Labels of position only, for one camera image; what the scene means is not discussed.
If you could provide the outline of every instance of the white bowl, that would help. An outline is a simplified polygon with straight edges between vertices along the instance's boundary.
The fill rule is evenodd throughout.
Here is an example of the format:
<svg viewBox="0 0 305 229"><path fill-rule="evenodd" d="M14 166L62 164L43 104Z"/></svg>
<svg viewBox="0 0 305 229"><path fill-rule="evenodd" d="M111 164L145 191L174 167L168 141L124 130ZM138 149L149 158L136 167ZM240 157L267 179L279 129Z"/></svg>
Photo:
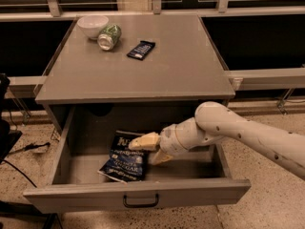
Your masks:
<svg viewBox="0 0 305 229"><path fill-rule="evenodd" d="M104 15L88 15L77 21L77 26L90 39L97 39L99 32L107 25L109 19Z"/></svg>

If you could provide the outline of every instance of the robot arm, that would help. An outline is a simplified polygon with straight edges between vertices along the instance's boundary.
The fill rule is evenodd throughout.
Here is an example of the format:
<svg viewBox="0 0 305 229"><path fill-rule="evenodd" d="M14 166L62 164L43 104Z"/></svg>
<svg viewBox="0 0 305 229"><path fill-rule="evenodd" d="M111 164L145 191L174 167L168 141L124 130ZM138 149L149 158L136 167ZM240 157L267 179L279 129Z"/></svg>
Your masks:
<svg viewBox="0 0 305 229"><path fill-rule="evenodd" d="M245 119L225 106L205 102L193 118L134 139L129 148L151 150L159 145L152 164L168 161L196 146L224 136L238 140L305 180L305 136Z"/></svg>

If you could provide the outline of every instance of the terrazzo floor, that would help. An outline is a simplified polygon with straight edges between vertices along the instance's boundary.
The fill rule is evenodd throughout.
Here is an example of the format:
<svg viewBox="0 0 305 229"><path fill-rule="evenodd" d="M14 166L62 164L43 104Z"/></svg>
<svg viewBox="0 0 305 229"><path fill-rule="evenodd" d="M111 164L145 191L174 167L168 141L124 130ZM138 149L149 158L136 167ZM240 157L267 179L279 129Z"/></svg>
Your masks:
<svg viewBox="0 0 305 229"><path fill-rule="evenodd" d="M305 104L288 103L283 115L274 102L230 103L229 107L251 120L305 135ZM51 138L53 126L44 112L33 113L26 126L22 117L13 120L23 135L13 150L32 142L51 146L7 157L41 187L46 183L58 141ZM97 211L59 215L65 229L116 228L213 228L213 229L302 229L305 228L305 181L276 166L245 145L225 139L222 146L233 178L247 178L252 187L235 205ZM23 191L32 185L7 164L0 165L0 200L25 202ZM44 220L0 214L4 229L43 228ZM55 223L53 228L60 228Z"/></svg>

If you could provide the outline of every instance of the green can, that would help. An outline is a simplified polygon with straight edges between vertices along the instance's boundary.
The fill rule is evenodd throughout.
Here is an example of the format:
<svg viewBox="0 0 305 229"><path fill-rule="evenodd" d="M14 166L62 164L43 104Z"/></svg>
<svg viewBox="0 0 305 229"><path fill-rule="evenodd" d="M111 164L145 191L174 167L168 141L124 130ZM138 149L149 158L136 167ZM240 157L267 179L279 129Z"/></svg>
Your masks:
<svg viewBox="0 0 305 229"><path fill-rule="evenodd" d="M104 51L110 51L118 42L122 31L116 24L106 26L98 35L97 43Z"/></svg>

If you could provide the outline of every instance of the open drawer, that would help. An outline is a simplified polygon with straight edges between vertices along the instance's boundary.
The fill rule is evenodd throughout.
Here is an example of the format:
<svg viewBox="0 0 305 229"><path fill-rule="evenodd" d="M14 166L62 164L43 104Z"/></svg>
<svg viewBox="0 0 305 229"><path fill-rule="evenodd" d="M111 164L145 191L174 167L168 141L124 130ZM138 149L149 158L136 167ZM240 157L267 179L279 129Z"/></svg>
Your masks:
<svg viewBox="0 0 305 229"><path fill-rule="evenodd" d="M251 185L231 178L219 144L149 165L143 181L114 182L97 173L109 159L116 130L159 132L193 115L194 108L188 103L121 103L96 115L87 105L71 106L49 184L24 196L42 213L237 203Z"/></svg>

